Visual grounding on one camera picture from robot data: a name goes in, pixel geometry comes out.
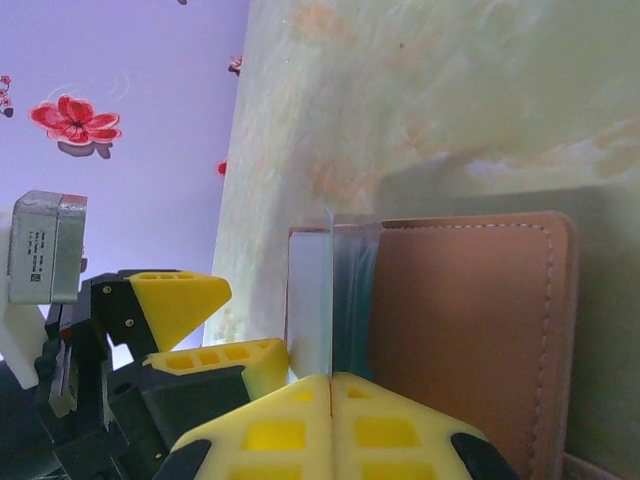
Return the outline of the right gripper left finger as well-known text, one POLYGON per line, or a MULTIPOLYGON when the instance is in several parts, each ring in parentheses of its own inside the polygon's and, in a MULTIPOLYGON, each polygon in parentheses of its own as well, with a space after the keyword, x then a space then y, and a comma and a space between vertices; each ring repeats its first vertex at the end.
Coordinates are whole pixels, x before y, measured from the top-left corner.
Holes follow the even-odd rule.
POLYGON ((307 376, 183 434, 159 479, 330 479, 329 377, 307 376))

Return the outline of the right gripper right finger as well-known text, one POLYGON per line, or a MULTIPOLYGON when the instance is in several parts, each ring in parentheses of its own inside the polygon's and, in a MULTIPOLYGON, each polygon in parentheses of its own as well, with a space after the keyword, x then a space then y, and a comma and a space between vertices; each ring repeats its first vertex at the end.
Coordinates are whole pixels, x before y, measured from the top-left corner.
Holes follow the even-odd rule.
POLYGON ((477 428, 349 373, 331 379, 335 479, 517 479, 477 428))

